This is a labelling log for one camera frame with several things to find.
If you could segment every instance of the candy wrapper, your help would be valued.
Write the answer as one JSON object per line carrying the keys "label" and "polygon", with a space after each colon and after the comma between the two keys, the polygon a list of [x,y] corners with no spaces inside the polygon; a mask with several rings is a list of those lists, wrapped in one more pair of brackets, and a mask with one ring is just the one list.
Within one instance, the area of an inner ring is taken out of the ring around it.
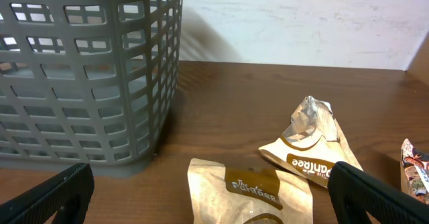
{"label": "candy wrapper", "polygon": [[293,174],[192,159],[188,182],[194,224],[313,223],[307,180]]}
{"label": "candy wrapper", "polygon": [[338,161],[362,170],[332,114],[330,104],[309,96],[291,116],[290,126],[272,144],[262,146],[263,156],[297,175],[327,187]]}
{"label": "candy wrapper", "polygon": [[408,139],[401,147],[402,192],[429,205],[429,155],[417,150]]}

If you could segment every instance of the brown label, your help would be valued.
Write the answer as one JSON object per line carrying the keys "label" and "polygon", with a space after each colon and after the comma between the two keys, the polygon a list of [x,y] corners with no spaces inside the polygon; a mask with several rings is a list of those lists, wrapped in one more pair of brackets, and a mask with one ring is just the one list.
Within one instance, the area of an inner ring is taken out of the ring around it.
{"label": "brown label", "polygon": [[261,169],[260,171],[243,171],[225,168],[227,190],[264,201],[282,210],[279,200],[280,180],[275,170]]}
{"label": "brown label", "polygon": [[288,154],[286,162],[306,178],[325,187],[328,186],[330,171],[335,165],[335,163],[326,160],[301,157],[293,154]]}

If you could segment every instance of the white wall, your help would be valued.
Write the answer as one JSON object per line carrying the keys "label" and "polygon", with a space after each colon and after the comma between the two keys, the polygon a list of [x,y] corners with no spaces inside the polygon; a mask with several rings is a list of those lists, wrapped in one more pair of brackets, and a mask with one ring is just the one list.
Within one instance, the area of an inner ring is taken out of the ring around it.
{"label": "white wall", "polygon": [[181,60],[406,69],[429,0],[183,0]]}

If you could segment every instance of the tabletop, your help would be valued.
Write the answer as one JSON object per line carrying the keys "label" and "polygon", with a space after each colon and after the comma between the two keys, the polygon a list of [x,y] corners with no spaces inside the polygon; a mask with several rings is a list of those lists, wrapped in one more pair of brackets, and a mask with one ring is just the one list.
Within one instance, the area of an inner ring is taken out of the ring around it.
{"label": "tabletop", "polygon": [[[400,70],[181,62],[151,165],[95,177],[85,223],[191,223],[192,158],[276,168],[258,152],[289,126],[305,96],[328,101],[364,171],[400,189],[404,139],[429,152],[429,88]],[[55,175],[0,169],[0,203]],[[314,223],[336,223],[328,191],[309,183]]]}

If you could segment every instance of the gray plastic basket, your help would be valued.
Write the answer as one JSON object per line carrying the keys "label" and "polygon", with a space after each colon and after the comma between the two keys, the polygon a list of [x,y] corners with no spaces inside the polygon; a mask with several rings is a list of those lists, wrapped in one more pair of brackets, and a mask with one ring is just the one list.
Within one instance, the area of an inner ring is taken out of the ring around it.
{"label": "gray plastic basket", "polygon": [[176,88],[182,0],[0,0],[0,167],[147,166]]}

